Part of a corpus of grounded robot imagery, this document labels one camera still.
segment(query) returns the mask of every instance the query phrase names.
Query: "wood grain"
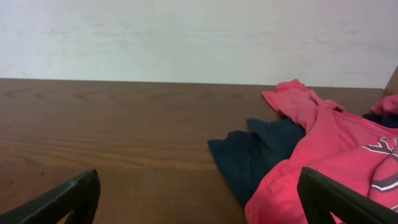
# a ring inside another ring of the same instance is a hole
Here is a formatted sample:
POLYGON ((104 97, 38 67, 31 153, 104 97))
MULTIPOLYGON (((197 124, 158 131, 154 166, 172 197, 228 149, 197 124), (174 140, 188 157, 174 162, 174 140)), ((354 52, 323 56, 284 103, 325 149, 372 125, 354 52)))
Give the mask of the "wood grain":
MULTIPOLYGON (((95 223, 245 223, 206 140, 276 113, 274 86, 0 80, 0 213, 95 168, 95 223)), ((314 88, 361 114, 380 89, 314 88)))

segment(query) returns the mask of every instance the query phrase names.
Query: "wooden table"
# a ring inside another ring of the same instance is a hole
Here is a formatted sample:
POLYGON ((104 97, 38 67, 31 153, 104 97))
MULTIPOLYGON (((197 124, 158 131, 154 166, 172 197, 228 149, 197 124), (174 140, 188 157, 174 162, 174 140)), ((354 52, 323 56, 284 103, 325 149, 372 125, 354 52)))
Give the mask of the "wooden table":
MULTIPOLYGON (((277 119, 273 89, 1 79, 0 213, 95 168, 95 223, 245 223, 206 141, 277 119)), ((314 89, 356 114, 382 92, 314 89)))

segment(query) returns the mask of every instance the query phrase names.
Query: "folded cloth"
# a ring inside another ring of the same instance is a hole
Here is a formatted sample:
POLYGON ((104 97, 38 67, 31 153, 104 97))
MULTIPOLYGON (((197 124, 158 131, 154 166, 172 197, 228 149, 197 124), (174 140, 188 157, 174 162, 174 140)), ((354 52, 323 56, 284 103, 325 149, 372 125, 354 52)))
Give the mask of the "folded cloth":
POLYGON ((302 167, 388 208, 398 208, 398 198, 393 197, 398 195, 398 129, 346 113, 298 80, 280 83, 276 91, 265 91, 263 96, 275 110, 303 126, 306 136, 289 160, 278 163, 261 180, 245 207, 249 224, 307 223, 297 193, 302 167))
POLYGON ((391 119, 375 113, 367 113, 362 115, 362 117, 370 121, 376 122, 377 124, 383 125, 387 128, 398 128, 398 120, 396 119, 391 119))
POLYGON ((381 98, 371 107, 371 111, 388 118, 398 119, 398 94, 381 98))
POLYGON ((271 123, 247 119, 253 132, 233 131, 224 140, 209 140, 214 160, 242 207, 261 179, 280 161, 288 159, 305 131, 291 119, 271 123))

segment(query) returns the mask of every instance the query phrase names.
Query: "pink t-shirt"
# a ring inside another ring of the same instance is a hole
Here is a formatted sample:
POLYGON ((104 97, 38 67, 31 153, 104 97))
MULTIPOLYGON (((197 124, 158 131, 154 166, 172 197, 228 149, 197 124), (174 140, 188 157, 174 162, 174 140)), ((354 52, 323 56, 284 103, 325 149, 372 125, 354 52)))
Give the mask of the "pink t-shirt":
POLYGON ((386 96, 371 107, 373 113, 387 117, 398 116, 398 94, 386 96))
POLYGON ((393 151, 398 156, 398 129, 346 113, 340 105, 322 100, 298 80, 280 83, 276 91, 265 91, 263 95, 275 110, 303 126, 307 135, 290 159, 278 163, 263 178, 246 204, 249 224, 307 223, 297 193, 302 167, 311 167, 389 208, 398 205, 397 197, 389 199, 377 188, 390 184, 387 188, 391 189, 391 182, 395 181, 391 177, 388 183, 381 183, 391 172, 398 171, 397 164, 381 165, 384 161, 398 161, 392 156, 393 151))

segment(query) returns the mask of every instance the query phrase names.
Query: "dark blue fabric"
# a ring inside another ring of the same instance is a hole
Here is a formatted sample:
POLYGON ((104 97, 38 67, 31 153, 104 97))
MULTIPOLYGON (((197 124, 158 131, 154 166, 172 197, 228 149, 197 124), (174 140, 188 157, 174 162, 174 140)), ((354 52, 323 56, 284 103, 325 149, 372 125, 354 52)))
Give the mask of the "dark blue fabric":
POLYGON ((362 115, 362 117, 364 117, 370 121, 374 121, 377 124, 381 124, 387 128, 398 128, 398 120, 396 120, 396 119, 387 118, 385 116, 381 116, 381 115, 374 114, 374 113, 364 114, 364 115, 362 115))
POLYGON ((246 120, 253 132, 233 131, 224 140, 209 140, 214 160, 244 207, 262 178, 280 161, 290 158, 305 130, 283 119, 267 123, 259 119, 246 120))

